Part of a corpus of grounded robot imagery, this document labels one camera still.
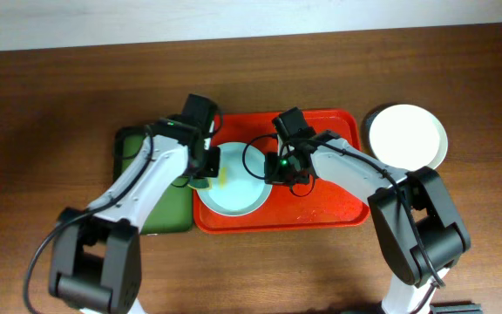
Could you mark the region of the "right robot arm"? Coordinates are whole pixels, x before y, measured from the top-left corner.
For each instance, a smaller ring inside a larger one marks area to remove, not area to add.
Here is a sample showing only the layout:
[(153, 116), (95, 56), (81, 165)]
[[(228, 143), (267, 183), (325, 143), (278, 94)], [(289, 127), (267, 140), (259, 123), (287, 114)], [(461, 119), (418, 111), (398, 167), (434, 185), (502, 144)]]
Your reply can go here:
[(392, 167), (330, 130), (318, 133), (292, 108), (273, 118), (279, 148), (265, 161), (264, 181), (292, 188), (330, 182), (370, 208), (393, 277), (378, 313), (479, 313), (476, 304), (434, 305), (444, 276), (471, 247), (468, 230), (439, 174)]

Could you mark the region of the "light blue plate top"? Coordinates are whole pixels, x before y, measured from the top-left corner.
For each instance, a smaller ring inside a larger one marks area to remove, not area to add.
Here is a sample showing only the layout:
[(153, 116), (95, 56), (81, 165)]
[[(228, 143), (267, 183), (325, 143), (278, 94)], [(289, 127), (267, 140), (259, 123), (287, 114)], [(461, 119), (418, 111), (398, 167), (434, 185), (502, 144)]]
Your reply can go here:
[(209, 180), (209, 187), (198, 189), (201, 202), (216, 214), (237, 217), (253, 213), (269, 198), (272, 186), (263, 179), (253, 177), (242, 162), (241, 142), (219, 145), (220, 170), (216, 178)]

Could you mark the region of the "green yellow sponge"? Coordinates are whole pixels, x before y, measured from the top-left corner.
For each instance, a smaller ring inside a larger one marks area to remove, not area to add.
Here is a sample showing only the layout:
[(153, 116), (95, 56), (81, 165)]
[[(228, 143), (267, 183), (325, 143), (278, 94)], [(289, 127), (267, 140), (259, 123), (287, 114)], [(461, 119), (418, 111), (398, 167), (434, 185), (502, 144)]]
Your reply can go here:
[(193, 190), (208, 190), (212, 187), (212, 182), (210, 178), (193, 177), (188, 181), (187, 185)]

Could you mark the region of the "white cream plate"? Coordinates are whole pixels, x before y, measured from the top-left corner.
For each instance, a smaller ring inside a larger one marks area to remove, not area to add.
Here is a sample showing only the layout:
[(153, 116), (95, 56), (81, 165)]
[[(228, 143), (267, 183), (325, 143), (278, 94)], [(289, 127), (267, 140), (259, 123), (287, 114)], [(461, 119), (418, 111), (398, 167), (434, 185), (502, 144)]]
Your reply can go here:
[(449, 148), (442, 122), (410, 104), (381, 106), (363, 122), (366, 146), (381, 162), (406, 170), (437, 168)]

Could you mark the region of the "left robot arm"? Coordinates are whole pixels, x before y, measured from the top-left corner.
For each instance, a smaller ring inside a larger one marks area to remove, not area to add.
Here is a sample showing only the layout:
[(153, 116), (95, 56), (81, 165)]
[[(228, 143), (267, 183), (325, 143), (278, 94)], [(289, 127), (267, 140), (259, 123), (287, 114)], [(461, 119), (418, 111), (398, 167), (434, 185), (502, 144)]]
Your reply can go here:
[(140, 232), (180, 177), (215, 177), (211, 139), (220, 108), (191, 94), (181, 113), (143, 128), (140, 149), (120, 177), (83, 210), (65, 209), (52, 232), (49, 293), (82, 313), (140, 313)]

